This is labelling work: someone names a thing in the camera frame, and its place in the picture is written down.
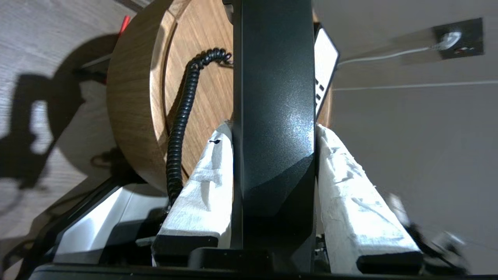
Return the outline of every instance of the plug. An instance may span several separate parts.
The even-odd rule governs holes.
[[[462,38],[462,33],[459,31],[453,31],[444,34],[441,42],[435,45],[437,50],[447,50],[454,46]]]

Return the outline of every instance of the white device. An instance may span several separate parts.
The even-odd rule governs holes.
[[[315,36],[315,115],[318,117],[327,97],[339,52],[322,26],[318,27]]]

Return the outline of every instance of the electrical cord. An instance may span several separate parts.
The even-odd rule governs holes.
[[[339,62],[337,66],[341,66],[347,63],[352,63],[352,62],[360,62],[360,61],[373,61],[373,60],[381,60],[381,59],[387,59],[387,58],[393,58],[397,57],[400,55],[405,55],[409,53],[416,53],[416,52],[422,52],[422,51],[427,51],[427,50],[447,50],[454,46],[462,37],[462,33],[455,31],[455,32],[449,32],[446,33],[443,38],[441,39],[441,42],[430,46],[430,47],[424,47],[424,48],[418,48],[418,49],[411,49],[411,50],[406,50],[402,52],[397,52],[394,54],[389,54],[389,55],[383,55],[383,56],[374,56],[374,57],[364,57],[364,58],[355,58],[355,59],[350,59],[346,60],[343,62]]]
[[[166,189],[168,191],[169,205],[178,198],[183,189],[182,182],[182,146],[185,128],[187,127],[188,118],[194,104],[199,74],[204,66],[216,61],[218,63],[227,63],[231,53],[224,49],[210,49],[198,54],[188,64],[185,73],[185,84],[182,89],[182,96],[178,110],[169,135],[168,150],[166,156]]]
[[[364,57],[364,58],[350,59],[350,60],[346,60],[346,61],[343,61],[343,62],[339,62],[337,64],[337,66],[341,66],[343,64],[352,63],[352,62],[359,62],[359,61],[372,61],[372,60],[387,59],[387,58],[397,57],[397,56],[400,56],[400,55],[403,55],[403,54],[421,52],[421,51],[426,51],[426,50],[430,50],[430,49],[432,49],[432,48],[431,47],[425,47],[425,48],[419,48],[419,49],[406,50],[406,51],[397,52],[397,53],[394,53],[394,54],[384,55],[384,56],[374,56],[374,57]]]

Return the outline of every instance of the coiled cable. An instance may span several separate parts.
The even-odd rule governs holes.
[[[198,54],[188,64],[185,73],[185,83],[178,110],[169,134],[168,150],[166,157],[166,189],[168,191],[169,205],[172,206],[183,189],[182,183],[182,146],[185,128],[192,105],[194,104],[199,74],[204,66],[212,61],[227,63],[232,54],[224,49],[210,49]]]

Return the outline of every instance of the red object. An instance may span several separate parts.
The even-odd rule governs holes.
[[[121,34],[128,27],[129,21],[130,21],[130,16],[129,15],[125,15],[124,19],[123,19],[123,23],[121,24],[121,29],[120,29],[120,32],[118,33],[118,36],[121,36]]]

